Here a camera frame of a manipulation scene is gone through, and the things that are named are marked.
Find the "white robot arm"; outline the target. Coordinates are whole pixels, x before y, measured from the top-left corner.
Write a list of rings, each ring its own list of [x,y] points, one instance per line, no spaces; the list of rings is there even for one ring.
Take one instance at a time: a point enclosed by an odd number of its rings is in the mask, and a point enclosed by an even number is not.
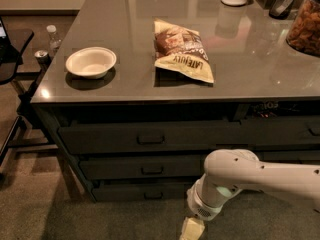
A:
[[[246,149],[219,149],[204,160],[204,173],[187,191],[192,212],[179,240],[199,240],[206,221],[243,190],[263,192],[291,204],[320,209],[320,166],[259,160]]]

